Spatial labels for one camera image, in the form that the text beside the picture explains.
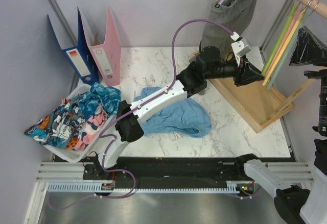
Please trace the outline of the pale green hanger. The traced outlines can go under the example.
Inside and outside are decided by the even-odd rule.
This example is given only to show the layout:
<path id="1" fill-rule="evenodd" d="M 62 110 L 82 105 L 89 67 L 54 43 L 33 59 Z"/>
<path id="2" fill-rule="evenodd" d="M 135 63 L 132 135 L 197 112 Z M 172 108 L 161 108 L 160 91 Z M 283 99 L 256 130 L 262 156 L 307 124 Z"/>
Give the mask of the pale green hanger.
<path id="1" fill-rule="evenodd" d="M 291 39 L 289 45 L 287 46 L 285 53 L 283 54 L 283 56 L 282 56 L 280 62 L 278 63 L 276 69 L 274 70 L 273 74 L 271 75 L 271 77 L 270 77 L 268 83 L 266 84 L 266 88 L 267 88 L 267 89 L 270 89 L 270 88 L 272 87 L 272 85 L 273 85 L 275 79 L 277 78 L 277 76 L 278 76 L 278 74 L 279 74 L 279 72 L 280 72 L 280 70 L 281 70 L 283 64 L 286 62 L 287 58 L 288 58 L 289 55 L 290 55 L 290 52 L 291 52 L 292 48 L 294 47 L 294 45 L 295 45 L 295 39 L 296 39 L 295 35 L 298 33 L 299 28 L 302 26 L 303 22 L 304 22 L 304 21 L 307 19 L 307 17 L 308 17 L 308 13 L 307 13 L 306 11 L 305 11 L 305 13 L 306 13 L 305 16 L 303 17 L 301 23 L 299 24 L 298 28 L 297 28 L 296 31 L 295 31 L 295 34 L 293 35 L 293 37 L 292 37 L 292 39 Z"/>

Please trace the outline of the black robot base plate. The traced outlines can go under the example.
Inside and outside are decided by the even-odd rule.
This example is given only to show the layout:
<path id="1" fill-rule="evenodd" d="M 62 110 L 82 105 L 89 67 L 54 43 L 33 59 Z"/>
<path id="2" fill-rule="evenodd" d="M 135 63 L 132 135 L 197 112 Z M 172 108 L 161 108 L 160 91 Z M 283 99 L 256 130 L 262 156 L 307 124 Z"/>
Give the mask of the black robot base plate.
<path id="1" fill-rule="evenodd" d="M 91 157 L 78 164 L 83 180 L 112 180 L 135 187 L 225 187 L 227 181 L 252 181 L 232 158 L 134 158 L 120 157 L 113 173 L 100 169 Z"/>

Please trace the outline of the wooden clothes rack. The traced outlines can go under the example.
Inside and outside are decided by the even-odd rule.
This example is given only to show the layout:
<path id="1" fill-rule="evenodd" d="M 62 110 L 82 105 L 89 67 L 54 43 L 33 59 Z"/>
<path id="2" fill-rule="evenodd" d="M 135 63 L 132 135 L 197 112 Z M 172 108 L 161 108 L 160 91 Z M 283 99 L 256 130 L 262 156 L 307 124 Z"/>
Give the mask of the wooden clothes rack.
<path id="1" fill-rule="evenodd" d="M 306 4 L 309 1 L 302 0 L 302 3 Z M 326 18 L 326 4 L 324 2 L 312 0 L 310 9 Z M 290 112 L 294 108 L 292 102 L 315 80 L 306 80 L 289 97 L 283 96 L 275 87 L 268 89 L 260 82 L 241 87 L 236 87 L 232 78 L 213 79 L 210 82 L 250 127 L 258 133 Z"/>

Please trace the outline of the pink hanger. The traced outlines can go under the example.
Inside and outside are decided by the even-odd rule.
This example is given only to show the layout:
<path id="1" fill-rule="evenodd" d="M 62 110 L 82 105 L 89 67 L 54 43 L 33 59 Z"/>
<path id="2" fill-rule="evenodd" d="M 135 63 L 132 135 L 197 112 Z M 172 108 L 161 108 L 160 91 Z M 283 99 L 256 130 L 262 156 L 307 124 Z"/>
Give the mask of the pink hanger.
<path id="1" fill-rule="evenodd" d="M 272 53 L 270 54 L 268 61 L 266 62 L 266 64 L 264 65 L 264 68 L 262 70 L 262 74 L 265 77 L 264 81 L 263 81 L 263 86 L 266 86 L 266 84 L 268 83 L 268 80 L 270 77 L 267 74 L 269 74 L 270 70 L 272 69 L 272 67 L 271 67 L 272 63 L 274 63 L 275 60 L 277 59 L 277 57 L 282 49 L 282 46 L 283 46 L 285 40 L 287 39 L 289 32 L 292 30 L 293 25 L 295 24 L 300 12 L 301 12 L 301 6 L 295 6 L 295 4 L 294 4 L 291 7 L 290 13 L 288 14 L 288 18 L 283 24 L 283 29 L 279 35 L 277 43 L 275 44 L 274 49 L 273 49 Z"/>

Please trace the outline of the yellow hanger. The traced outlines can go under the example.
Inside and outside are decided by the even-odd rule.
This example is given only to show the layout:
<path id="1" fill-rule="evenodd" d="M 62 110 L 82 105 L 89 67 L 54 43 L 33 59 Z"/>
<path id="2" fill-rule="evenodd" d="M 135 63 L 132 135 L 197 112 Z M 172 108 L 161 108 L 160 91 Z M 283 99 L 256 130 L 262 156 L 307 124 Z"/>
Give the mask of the yellow hanger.
<path id="1" fill-rule="evenodd" d="M 291 29 L 287 30 L 285 37 L 283 38 L 280 47 L 277 50 L 277 56 L 274 57 L 274 59 L 271 62 L 271 67 L 268 69 L 266 76 L 264 78 L 263 81 L 263 86 L 266 86 L 266 84 L 268 83 L 271 75 L 273 74 L 274 70 L 276 69 L 278 63 L 280 62 L 283 54 L 286 51 L 287 46 L 289 45 L 293 35 L 295 34 L 296 29 L 298 28 L 299 24 L 301 23 L 303 17 L 305 16 L 305 11 L 301 12 L 298 16 L 298 18 L 296 19 L 296 21 L 291 24 Z"/>

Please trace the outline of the lime green hanger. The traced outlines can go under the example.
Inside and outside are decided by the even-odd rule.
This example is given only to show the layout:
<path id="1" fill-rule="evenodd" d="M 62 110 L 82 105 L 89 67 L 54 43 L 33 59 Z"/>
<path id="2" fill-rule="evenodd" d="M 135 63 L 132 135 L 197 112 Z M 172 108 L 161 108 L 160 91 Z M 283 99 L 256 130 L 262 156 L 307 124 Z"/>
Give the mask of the lime green hanger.
<path id="1" fill-rule="evenodd" d="M 289 25 L 290 25 L 290 23 L 291 23 L 291 21 L 292 21 L 292 19 L 294 17 L 296 7 L 297 7 L 296 4 L 292 5 L 292 7 L 290 8 L 290 11 L 288 13 L 287 19 L 283 23 L 283 29 L 281 30 L 281 32 L 279 34 L 278 40 L 275 43 L 274 48 L 271 51 L 271 53 L 269 55 L 269 58 L 266 61 L 265 65 L 264 65 L 264 67 L 262 69 L 262 75 L 264 75 L 264 76 L 266 75 L 266 72 L 267 72 L 268 68 L 270 67 L 270 64 L 271 64 L 273 58 L 275 57 L 276 52 L 277 52 L 277 50 L 278 50 L 278 48 L 279 48 L 285 34 L 286 34 L 286 31 L 287 31 L 287 29 L 288 29 L 288 27 L 289 27 Z"/>

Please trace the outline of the light blue mesh shorts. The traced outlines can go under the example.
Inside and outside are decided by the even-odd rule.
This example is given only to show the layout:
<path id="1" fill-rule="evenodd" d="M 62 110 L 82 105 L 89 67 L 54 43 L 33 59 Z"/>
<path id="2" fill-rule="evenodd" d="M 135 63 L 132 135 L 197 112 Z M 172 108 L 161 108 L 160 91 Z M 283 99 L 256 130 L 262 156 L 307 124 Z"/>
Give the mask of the light blue mesh shorts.
<path id="1" fill-rule="evenodd" d="M 152 115 L 141 124 L 144 135 L 179 133 L 192 138 L 209 134 L 212 124 L 208 113 L 191 98 L 176 102 Z"/>

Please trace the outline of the grey shorts on hanger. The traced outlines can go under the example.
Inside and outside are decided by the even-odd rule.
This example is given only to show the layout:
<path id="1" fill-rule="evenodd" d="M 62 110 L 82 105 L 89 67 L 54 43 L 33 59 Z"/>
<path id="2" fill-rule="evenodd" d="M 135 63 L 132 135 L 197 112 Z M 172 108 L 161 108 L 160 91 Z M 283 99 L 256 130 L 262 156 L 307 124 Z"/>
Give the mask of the grey shorts on hanger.
<path id="1" fill-rule="evenodd" d="M 231 35 L 237 32 L 240 36 L 250 25 L 257 0 L 225 0 L 221 5 L 219 1 L 211 5 L 209 20 L 226 27 L 229 32 L 220 26 L 206 23 L 199 50 L 214 46 L 219 49 L 221 56 L 226 57 L 231 48 Z"/>

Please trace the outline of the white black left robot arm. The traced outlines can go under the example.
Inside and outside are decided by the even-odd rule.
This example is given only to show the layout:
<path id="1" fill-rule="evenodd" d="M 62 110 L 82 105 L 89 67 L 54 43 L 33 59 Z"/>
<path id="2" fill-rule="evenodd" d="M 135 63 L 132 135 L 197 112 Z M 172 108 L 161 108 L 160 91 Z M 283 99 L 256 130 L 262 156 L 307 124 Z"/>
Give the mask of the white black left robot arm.
<path id="1" fill-rule="evenodd" d="M 207 80 L 232 78 L 235 86 L 263 80 L 261 71 L 246 58 L 249 51 L 249 48 L 243 48 L 229 61 L 224 61 L 216 47 L 208 46 L 196 55 L 195 60 L 171 84 L 131 104 L 121 101 L 116 119 L 99 134 L 100 138 L 104 138 L 107 136 L 105 131 L 114 128 L 114 132 L 109 134 L 112 141 L 99 157 L 100 163 L 95 166 L 95 175 L 101 180 L 108 179 L 112 167 L 127 145 L 143 137 L 141 125 L 160 110 L 204 90 Z"/>

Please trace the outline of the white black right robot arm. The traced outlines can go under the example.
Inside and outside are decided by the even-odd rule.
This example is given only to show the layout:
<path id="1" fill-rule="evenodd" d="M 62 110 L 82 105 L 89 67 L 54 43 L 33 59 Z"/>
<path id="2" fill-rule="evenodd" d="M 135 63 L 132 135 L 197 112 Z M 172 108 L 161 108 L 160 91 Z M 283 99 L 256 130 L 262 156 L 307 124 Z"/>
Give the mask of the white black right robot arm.
<path id="1" fill-rule="evenodd" d="M 320 80 L 318 125 L 313 130 L 326 137 L 326 44 L 307 27 L 298 30 L 296 47 L 290 63 L 321 66 L 306 70 L 309 81 Z M 265 165 L 254 154 L 236 158 L 234 174 L 258 183 L 273 199 L 275 209 L 286 223 L 326 223 L 326 139 L 314 140 L 315 172 L 308 176 L 305 166 Z"/>

